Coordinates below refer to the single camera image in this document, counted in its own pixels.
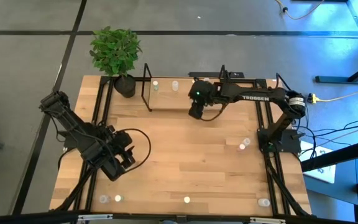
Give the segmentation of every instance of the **black table leg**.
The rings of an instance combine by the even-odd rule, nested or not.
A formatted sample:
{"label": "black table leg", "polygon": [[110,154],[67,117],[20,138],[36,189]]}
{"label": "black table leg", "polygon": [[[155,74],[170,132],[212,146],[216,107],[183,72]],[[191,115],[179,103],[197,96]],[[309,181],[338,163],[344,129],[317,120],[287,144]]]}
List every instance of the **black table leg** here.
{"label": "black table leg", "polygon": [[336,83],[336,84],[358,84],[358,71],[351,77],[329,77],[317,76],[316,82],[318,83]]}

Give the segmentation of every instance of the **yellow cable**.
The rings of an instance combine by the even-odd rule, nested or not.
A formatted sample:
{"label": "yellow cable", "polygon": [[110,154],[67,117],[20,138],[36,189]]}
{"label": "yellow cable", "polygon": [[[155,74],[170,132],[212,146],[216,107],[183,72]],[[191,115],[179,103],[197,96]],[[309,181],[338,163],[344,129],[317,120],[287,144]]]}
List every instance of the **yellow cable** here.
{"label": "yellow cable", "polygon": [[331,102],[331,101],[335,101],[335,100],[340,100],[340,99],[346,98],[346,97],[348,97],[348,96],[353,96],[353,95],[356,95],[356,94],[358,94],[358,91],[355,92],[355,93],[351,93],[351,94],[348,94],[348,95],[345,95],[345,96],[340,96],[340,97],[333,98],[333,99],[330,99],[330,100],[321,100],[321,99],[319,99],[319,98],[316,97],[316,101],[317,101],[317,102],[319,102],[319,101],[320,101],[320,102]]}
{"label": "yellow cable", "polygon": [[[280,1],[280,0],[275,0],[279,5],[280,7],[283,9],[285,8],[284,4]],[[312,10],[310,12],[308,12],[306,15],[304,16],[301,16],[301,17],[298,17],[298,18],[295,18],[295,17],[292,17],[289,13],[288,13],[288,10],[285,11],[285,13],[289,16],[289,18],[293,19],[293,20],[298,20],[298,19],[303,19],[305,18],[306,16],[310,15],[314,10],[316,10],[325,0],[321,0],[321,2],[319,4],[317,4],[314,8],[312,8]]]}

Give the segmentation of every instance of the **electrical connector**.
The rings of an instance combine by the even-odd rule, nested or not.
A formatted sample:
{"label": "electrical connector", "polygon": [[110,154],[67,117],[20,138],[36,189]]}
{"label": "electrical connector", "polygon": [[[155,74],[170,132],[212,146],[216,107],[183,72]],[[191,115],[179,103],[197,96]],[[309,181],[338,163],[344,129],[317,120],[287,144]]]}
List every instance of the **electrical connector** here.
{"label": "electrical connector", "polygon": [[309,93],[308,103],[316,104],[316,103],[317,103],[317,100],[318,100],[318,98],[316,97],[316,94],[314,94],[314,93]]}

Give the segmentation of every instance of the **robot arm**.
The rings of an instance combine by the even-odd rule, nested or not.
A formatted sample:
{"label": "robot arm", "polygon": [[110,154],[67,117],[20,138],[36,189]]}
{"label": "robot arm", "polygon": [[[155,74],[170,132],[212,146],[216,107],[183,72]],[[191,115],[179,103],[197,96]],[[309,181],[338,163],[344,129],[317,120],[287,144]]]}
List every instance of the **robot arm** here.
{"label": "robot arm", "polygon": [[223,109],[230,103],[240,100],[273,102],[283,111],[282,116],[268,129],[262,130],[265,143],[281,142],[284,130],[294,119],[300,119],[305,115],[305,99],[302,94],[295,91],[286,91],[283,88],[249,88],[241,87],[230,82],[205,82],[195,79],[188,96],[193,100],[189,115],[201,119],[204,106],[222,104]]}
{"label": "robot arm", "polygon": [[[70,138],[81,157],[95,169],[101,168],[111,181],[125,173],[135,163],[132,156],[131,137],[125,131],[115,131],[113,126],[95,126],[85,123],[71,109],[67,95],[53,92],[41,101],[40,109],[57,119],[66,129],[66,140]],[[115,158],[120,155],[122,162]]]}

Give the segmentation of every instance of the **bottle cap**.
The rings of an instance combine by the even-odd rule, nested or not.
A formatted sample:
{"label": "bottle cap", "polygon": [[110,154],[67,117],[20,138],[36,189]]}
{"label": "bottle cap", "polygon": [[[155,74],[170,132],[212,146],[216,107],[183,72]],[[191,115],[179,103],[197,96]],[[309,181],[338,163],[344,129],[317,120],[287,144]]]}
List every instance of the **bottle cap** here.
{"label": "bottle cap", "polygon": [[122,200],[122,196],[121,195],[116,195],[116,197],[114,198],[116,202],[120,202]]}
{"label": "bottle cap", "polygon": [[185,203],[190,203],[190,198],[189,198],[189,197],[185,197],[185,198],[184,198],[184,201],[185,201]]}

